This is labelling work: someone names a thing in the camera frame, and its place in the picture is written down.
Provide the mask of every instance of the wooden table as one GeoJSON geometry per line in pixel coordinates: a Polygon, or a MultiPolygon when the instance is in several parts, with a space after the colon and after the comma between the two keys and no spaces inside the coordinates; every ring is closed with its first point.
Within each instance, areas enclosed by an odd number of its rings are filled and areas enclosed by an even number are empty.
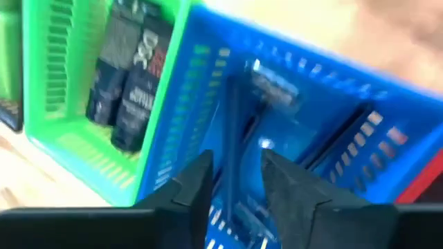
{"type": "MultiPolygon", "coordinates": [[[[443,93],[441,0],[210,0],[210,5],[443,93]]],[[[0,209],[107,205],[0,124],[0,209]]]]}

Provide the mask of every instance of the blurry background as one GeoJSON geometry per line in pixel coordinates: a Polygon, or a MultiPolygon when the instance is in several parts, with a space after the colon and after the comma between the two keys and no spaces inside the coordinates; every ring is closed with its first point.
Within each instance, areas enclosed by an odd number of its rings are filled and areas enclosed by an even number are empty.
{"type": "Polygon", "coordinates": [[[443,93],[441,0],[207,0],[221,11],[443,93]]]}

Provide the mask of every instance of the dark packaging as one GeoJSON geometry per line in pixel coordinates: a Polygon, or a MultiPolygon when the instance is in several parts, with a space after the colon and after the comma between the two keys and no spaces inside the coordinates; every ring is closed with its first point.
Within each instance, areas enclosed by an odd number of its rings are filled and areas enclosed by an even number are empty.
{"type": "Polygon", "coordinates": [[[132,65],[145,15],[159,16],[159,6],[139,4],[137,0],[114,2],[96,64],[96,78],[89,91],[86,117],[91,121],[115,125],[123,84],[132,65]]]}
{"type": "Polygon", "coordinates": [[[123,151],[137,152],[141,149],[172,29],[162,19],[145,19],[143,36],[125,83],[123,100],[111,137],[112,144],[123,151]]]}

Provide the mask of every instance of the green plastic basket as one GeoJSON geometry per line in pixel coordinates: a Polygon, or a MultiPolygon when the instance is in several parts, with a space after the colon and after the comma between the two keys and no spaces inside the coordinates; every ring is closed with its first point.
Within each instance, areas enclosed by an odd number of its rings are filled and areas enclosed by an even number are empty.
{"type": "Polygon", "coordinates": [[[21,130],[21,1],[0,0],[0,120],[21,130]]]}
{"type": "MultiPolygon", "coordinates": [[[[163,0],[174,32],[146,138],[156,130],[192,0],[163,0]]],[[[24,0],[24,110],[31,142],[112,205],[135,202],[151,140],[141,153],[110,143],[111,128],[84,114],[105,33],[110,0],[24,0]]]]}

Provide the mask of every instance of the red object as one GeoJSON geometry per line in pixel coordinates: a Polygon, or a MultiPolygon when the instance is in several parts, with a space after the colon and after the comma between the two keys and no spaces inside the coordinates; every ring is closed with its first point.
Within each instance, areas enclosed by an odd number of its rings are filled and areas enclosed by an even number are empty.
{"type": "Polygon", "coordinates": [[[441,173],[443,173],[443,149],[425,166],[395,203],[414,203],[441,173]]]}

